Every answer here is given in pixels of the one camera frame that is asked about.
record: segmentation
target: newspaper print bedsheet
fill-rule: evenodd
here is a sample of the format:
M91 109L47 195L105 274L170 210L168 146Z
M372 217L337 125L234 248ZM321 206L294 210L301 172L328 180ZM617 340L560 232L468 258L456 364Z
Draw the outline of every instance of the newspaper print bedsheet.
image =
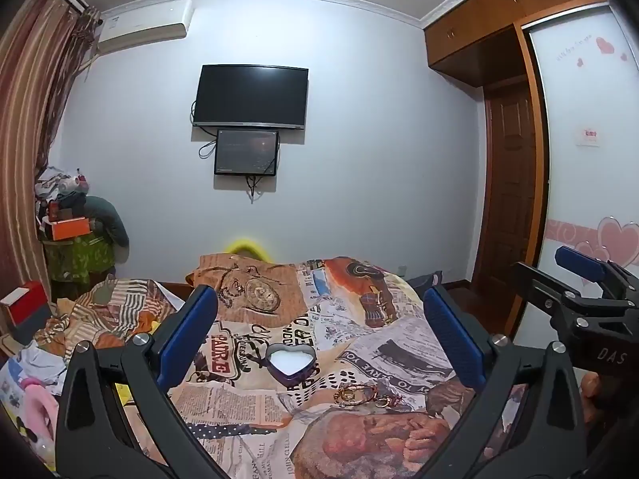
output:
M237 479L410 477L448 437L474 395L455 376L421 300L402 279L348 257L275 265L207 255L187 278L214 287L215 324L185 381L169 394L192 433ZM285 387L261 365L269 344L309 344L312 376ZM341 408L344 384L401 397L392 409ZM489 459L513 422L513 389ZM125 408L162 462L134 406Z

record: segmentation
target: metal screw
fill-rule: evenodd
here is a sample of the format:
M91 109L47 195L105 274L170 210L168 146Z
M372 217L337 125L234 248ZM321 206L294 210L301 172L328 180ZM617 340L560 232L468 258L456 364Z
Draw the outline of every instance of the metal screw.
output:
M504 347L509 342L508 337L506 335L493 335L491 340L493 341L493 344L498 347Z
M553 342L552 344L553 347L553 351L555 353L565 353L566 352L566 347L565 345L563 345L561 342L559 342L558 340L556 340L555 342Z
M133 336L133 343L135 345L145 345L147 342L151 340L151 335L148 333L138 333Z
M78 353L84 353L85 351L88 351L90 347L91 342L89 342L88 340L82 340L75 345L75 350Z

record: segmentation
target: wooden floor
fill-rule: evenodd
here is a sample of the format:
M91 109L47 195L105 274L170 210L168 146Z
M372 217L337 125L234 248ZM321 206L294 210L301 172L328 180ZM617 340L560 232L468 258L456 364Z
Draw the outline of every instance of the wooden floor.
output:
M448 293L463 312L475 315L487 332L493 334L504 331L504 320L485 299L474 291L468 288L453 288L448 290Z

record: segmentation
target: striped curtain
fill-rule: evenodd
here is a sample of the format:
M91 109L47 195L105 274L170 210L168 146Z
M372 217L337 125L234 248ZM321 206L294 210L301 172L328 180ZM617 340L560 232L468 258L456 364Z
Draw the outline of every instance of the striped curtain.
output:
M31 279L49 290L33 186L85 52L69 55L78 21L64 0L28 0L0 40L0 297Z

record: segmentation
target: bed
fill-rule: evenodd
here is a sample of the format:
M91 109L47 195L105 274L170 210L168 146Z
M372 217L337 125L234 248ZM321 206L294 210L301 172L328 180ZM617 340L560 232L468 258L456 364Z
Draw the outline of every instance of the bed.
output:
M230 477L411 477L474 396L455 376L415 291L369 263L337 257L274 264L212 254L200 258L187 283L213 287L218 314L184 381L169 396ZM153 332L182 304L154 281L107 279L76 301L61 299L58 315L37 332L34 345L68 362L78 342L123 345L136 333ZM312 375L295 386L278 382L262 365L266 348L275 343L312 345ZM63 381L57 370L54 386ZM49 437L40 457L54 469L55 415L44 416L43 433L25 427L25 376L15 365L3 367L0 400L34 448L42 449L38 442ZM38 385L28 383L33 390ZM341 404L335 397L340 388L352 388L362 403ZM392 402L365 401L373 388ZM119 392L142 451L163 462L134 399L124 387ZM515 387L482 459L498 452L521 396Z

